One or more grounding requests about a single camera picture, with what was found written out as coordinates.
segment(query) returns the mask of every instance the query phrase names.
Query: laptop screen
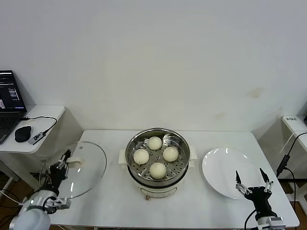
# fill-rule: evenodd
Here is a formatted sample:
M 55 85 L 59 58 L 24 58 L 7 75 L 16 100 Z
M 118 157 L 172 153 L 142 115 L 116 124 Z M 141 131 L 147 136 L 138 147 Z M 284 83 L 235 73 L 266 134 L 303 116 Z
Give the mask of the laptop screen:
M 26 111 L 12 71 L 0 70 L 0 112 Z

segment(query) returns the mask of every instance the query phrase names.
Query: laptop keyboard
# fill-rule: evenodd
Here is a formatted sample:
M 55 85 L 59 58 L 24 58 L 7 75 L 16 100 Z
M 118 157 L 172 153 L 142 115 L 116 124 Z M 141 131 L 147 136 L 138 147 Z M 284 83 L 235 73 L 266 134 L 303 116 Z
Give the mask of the laptop keyboard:
M 0 116 L 0 129 L 10 129 L 19 118 L 19 116 Z

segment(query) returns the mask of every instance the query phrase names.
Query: white plate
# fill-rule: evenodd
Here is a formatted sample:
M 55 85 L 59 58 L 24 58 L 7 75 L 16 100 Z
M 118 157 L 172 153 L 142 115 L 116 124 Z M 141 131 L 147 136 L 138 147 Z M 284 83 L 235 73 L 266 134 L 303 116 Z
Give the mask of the white plate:
M 220 194 L 232 199 L 245 199 L 236 190 L 236 170 L 242 184 L 260 186 L 261 173 L 242 152 L 219 148 L 208 152 L 202 160 L 202 172 L 209 184 Z

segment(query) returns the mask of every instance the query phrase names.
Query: wooden floor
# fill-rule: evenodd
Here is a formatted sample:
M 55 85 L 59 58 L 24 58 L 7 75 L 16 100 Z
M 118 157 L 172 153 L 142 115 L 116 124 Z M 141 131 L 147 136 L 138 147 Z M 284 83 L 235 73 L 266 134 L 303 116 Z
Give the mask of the wooden floor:
M 0 187 L 2 188 L 5 185 L 5 180 L 1 179 L 3 177 L 0 175 Z M 283 189 L 286 193 L 291 193 L 291 188 L 289 187 L 288 184 L 284 183 L 282 184 Z M 14 182 L 9 190 L 13 192 L 20 201 L 23 200 L 25 196 L 30 194 L 33 190 L 30 188 L 24 181 L 20 180 L 19 182 Z M 0 199 L 0 206 L 6 206 L 6 207 L 14 207 L 14 208 L 5 208 L 5 207 L 0 207 L 0 220 L 3 220 L 0 222 L 0 230 L 8 230 L 10 221 L 12 219 L 12 216 L 16 214 L 18 208 L 16 207 L 16 203 L 11 201 L 10 199 L 6 197 L 2 197 Z M 307 216 L 304 214 L 301 206 L 299 203 L 296 203 L 296 214 L 300 220 L 300 226 L 297 227 L 297 230 L 307 230 Z M 58 226 L 51 226 L 50 230 L 61 230 L 60 227 Z

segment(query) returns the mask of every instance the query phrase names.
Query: robotic arm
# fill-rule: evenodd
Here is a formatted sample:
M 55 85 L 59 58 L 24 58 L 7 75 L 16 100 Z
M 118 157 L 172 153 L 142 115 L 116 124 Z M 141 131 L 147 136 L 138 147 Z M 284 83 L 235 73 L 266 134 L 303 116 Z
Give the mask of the robotic arm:
M 31 197 L 24 199 L 18 216 L 10 223 L 10 230 L 48 230 L 50 217 L 58 209 L 70 208 L 71 201 L 67 198 L 58 198 L 59 186 L 68 175 L 67 159 L 71 151 L 67 150 L 61 159 L 49 167 L 49 182 L 35 191 Z
M 276 213 L 272 212 L 272 208 L 268 199 L 272 195 L 273 181 L 270 181 L 267 174 L 260 169 L 262 178 L 266 183 L 264 186 L 247 188 L 242 184 L 240 176 L 236 171 L 236 189 L 247 199 L 254 203 L 256 215 L 255 219 L 258 226 L 254 230 L 284 230 L 285 224 L 283 218 L 278 217 Z

